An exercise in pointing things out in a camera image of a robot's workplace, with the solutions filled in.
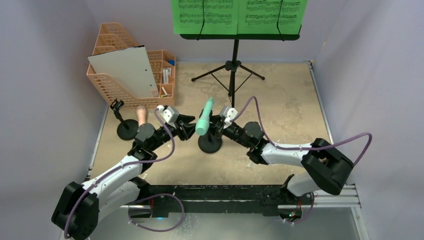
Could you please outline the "mint green toy microphone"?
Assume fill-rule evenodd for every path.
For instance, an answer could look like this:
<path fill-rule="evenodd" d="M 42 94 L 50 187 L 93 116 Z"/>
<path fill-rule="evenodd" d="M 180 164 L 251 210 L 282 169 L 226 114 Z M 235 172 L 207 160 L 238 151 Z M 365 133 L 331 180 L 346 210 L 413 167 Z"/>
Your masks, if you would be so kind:
<path fill-rule="evenodd" d="M 195 125 L 195 132 L 199 136 L 204 136 L 210 127 L 210 115 L 213 110 L 214 106 L 214 98 L 210 97 L 207 102 L 205 103 L 202 112 L 200 114 L 200 117 Z"/>

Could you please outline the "pink toy microphone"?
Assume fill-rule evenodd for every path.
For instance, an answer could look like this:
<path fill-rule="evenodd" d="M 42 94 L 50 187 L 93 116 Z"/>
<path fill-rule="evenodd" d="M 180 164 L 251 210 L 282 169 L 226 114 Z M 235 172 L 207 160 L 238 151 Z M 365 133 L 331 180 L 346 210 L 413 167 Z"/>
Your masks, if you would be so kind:
<path fill-rule="evenodd" d="M 138 119 L 138 126 L 140 127 L 141 125 L 145 124 L 147 122 L 147 110 L 145 108 L 145 106 L 143 105 L 139 105 L 136 107 L 136 114 L 137 114 L 137 119 Z"/>

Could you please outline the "peach plastic file organizer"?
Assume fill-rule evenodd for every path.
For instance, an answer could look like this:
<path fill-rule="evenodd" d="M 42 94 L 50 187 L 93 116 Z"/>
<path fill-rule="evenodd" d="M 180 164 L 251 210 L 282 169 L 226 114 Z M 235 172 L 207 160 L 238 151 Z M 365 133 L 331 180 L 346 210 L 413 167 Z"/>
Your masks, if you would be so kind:
<path fill-rule="evenodd" d="M 173 106 L 176 103 L 176 56 L 147 50 L 117 22 L 102 23 L 86 76 L 109 104 L 127 107 Z"/>

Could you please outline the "black round microphone stand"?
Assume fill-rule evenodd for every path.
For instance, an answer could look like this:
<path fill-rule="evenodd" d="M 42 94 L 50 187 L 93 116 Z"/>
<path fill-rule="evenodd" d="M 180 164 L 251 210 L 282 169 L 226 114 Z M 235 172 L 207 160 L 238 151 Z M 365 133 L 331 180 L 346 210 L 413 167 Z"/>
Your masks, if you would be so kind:
<path fill-rule="evenodd" d="M 120 121 L 116 130 L 118 137 L 122 140 L 130 141 L 137 135 L 139 125 L 138 121 L 135 119 L 123 119 L 120 109 L 124 106 L 124 104 L 123 100 L 118 100 L 116 98 L 111 103 L 110 108 L 113 111 L 115 118 Z"/>

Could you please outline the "black music stand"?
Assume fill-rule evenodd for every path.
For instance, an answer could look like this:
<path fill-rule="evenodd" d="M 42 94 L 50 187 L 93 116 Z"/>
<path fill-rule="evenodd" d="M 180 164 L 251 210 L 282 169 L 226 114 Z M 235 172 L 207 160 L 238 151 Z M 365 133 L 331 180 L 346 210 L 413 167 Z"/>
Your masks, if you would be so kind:
<path fill-rule="evenodd" d="M 236 87 L 236 72 L 239 68 L 247 71 L 250 76 L 254 75 L 261 80 L 266 78 L 257 72 L 245 67 L 240 60 L 238 60 L 238 52 L 240 40 L 259 40 L 259 41 L 296 41 L 300 38 L 300 34 L 265 34 L 265 33 L 249 33 L 249 34 L 236 34 L 236 35 L 227 35 L 227 34 L 181 34 L 180 35 L 185 40 L 233 40 L 233 49 L 232 49 L 232 58 L 225 62 L 224 65 L 217 67 L 213 70 L 210 70 L 206 73 L 203 73 L 199 76 L 196 76 L 191 79 L 192 82 L 204 78 L 206 76 L 212 76 L 228 93 L 230 97 L 231 106 L 235 106 L 235 95 L 236 92 L 240 89 Z M 226 70 L 230 72 L 229 77 L 229 86 L 226 87 L 216 76 L 215 73 L 220 70 Z"/>

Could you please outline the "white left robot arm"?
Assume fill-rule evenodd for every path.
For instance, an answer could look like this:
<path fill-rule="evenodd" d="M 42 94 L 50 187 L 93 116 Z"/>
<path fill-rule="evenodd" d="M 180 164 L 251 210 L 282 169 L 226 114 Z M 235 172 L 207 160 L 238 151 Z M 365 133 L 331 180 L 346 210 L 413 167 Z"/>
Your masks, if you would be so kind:
<path fill-rule="evenodd" d="M 137 124 L 133 146 L 113 167 L 83 183 L 70 182 L 53 211 L 51 222 L 63 230 L 63 237 L 86 240 L 98 223 L 128 203 L 138 205 L 157 197 L 175 199 L 183 213 L 184 205 L 171 193 L 150 194 L 139 175 L 153 163 L 164 161 L 175 151 L 175 137 L 189 140 L 195 133 L 196 118 L 177 112 L 159 111 L 155 117 L 161 126 Z"/>

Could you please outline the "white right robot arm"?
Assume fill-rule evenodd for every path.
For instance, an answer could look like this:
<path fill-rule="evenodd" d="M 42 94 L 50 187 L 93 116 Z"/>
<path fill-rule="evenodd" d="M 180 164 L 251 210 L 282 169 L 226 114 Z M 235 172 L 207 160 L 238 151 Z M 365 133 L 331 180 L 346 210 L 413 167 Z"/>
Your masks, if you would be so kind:
<path fill-rule="evenodd" d="M 226 126 L 225 119 L 218 115 L 210 118 L 209 131 L 217 137 L 225 136 L 248 149 L 247 156 L 255 164 L 284 164 L 303 167 L 305 172 L 288 177 L 280 196 L 288 204 L 300 196 L 322 190 L 339 195 L 348 180 L 354 163 L 328 141 L 316 138 L 312 143 L 296 147 L 290 144 L 272 145 L 256 121 L 243 127 L 232 122 Z"/>

